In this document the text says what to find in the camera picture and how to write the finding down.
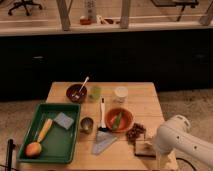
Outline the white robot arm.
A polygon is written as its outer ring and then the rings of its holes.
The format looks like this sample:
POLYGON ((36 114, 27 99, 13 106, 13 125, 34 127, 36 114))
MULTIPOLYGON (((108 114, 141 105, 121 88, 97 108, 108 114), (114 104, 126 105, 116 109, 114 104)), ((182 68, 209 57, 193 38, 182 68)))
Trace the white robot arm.
POLYGON ((213 143, 188 133, 191 124, 182 115, 175 115, 162 123, 151 140, 152 147, 161 155, 178 149, 213 168, 213 143))

